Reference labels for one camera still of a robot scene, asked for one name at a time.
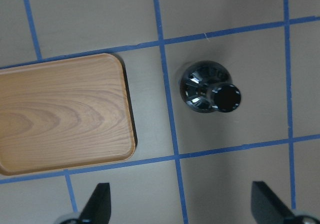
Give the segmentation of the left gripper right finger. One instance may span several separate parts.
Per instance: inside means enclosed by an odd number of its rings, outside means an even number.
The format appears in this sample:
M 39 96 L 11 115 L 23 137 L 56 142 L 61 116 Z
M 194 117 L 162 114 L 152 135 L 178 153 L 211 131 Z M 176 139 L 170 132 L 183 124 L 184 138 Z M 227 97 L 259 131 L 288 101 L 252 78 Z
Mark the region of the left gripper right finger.
M 290 224 L 295 215 L 263 181 L 251 184 L 251 214 L 257 224 Z

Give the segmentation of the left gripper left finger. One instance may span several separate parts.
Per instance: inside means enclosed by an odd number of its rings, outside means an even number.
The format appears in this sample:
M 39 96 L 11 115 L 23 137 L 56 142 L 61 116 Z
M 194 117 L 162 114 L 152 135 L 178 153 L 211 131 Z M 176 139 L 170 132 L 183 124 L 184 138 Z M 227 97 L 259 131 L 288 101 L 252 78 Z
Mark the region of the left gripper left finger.
M 108 224 L 111 218 L 111 190 L 109 183 L 97 184 L 79 221 L 81 224 Z

